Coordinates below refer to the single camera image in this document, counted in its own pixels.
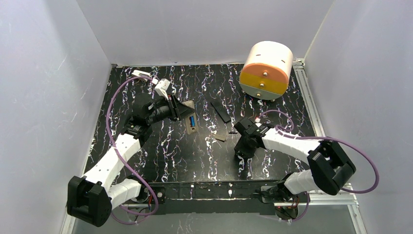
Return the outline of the white remote control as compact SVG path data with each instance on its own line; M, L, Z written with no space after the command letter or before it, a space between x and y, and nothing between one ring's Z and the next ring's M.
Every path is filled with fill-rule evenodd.
M184 105L195 110L195 105L193 100L188 100L183 102ZM196 112L193 112L188 117L185 118L186 132L188 135L198 132L198 123L196 118Z

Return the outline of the beige battery cover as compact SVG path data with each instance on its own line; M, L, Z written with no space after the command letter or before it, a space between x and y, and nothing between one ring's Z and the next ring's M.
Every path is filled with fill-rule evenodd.
M226 139L227 139L227 135L214 134L213 138L218 140L218 141L225 142Z

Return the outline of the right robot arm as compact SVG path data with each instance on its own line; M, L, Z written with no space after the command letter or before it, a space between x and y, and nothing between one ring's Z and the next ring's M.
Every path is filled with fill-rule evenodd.
M336 195L356 172L354 163L332 140L289 138L270 124L255 123L246 117L235 124L235 129L241 135L234 148L237 156L252 158L262 148L292 156L309 166L308 170L288 174L274 187L263 189L263 196L287 200L313 190Z

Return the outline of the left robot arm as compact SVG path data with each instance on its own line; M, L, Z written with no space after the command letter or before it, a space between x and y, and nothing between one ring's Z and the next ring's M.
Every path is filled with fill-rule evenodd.
M83 176L74 176L69 181L67 214L100 227L114 208L139 197L142 186L156 198L149 184L139 178L127 178L116 185L112 182L128 160L146 143L154 123L166 118L179 121L194 113L193 107L172 95L135 106L105 155Z

